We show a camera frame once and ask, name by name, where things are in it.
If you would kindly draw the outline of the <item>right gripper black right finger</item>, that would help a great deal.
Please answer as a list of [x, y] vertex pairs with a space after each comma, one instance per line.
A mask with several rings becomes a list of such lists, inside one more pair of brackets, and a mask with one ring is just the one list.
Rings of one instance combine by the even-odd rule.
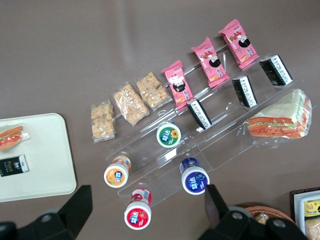
[[306, 240], [303, 232], [290, 220], [269, 218], [257, 222], [241, 210], [230, 210], [214, 184], [205, 186], [205, 212], [210, 226], [201, 240]]

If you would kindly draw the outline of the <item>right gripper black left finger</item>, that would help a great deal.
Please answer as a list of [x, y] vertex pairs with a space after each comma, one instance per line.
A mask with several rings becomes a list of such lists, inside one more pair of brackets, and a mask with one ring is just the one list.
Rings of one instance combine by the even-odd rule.
[[82, 185], [57, 212], [39, 216], [17, 228], [12, 221], [0, 223], [2, 240], [75, 240], [93, 210], [92, 187]]

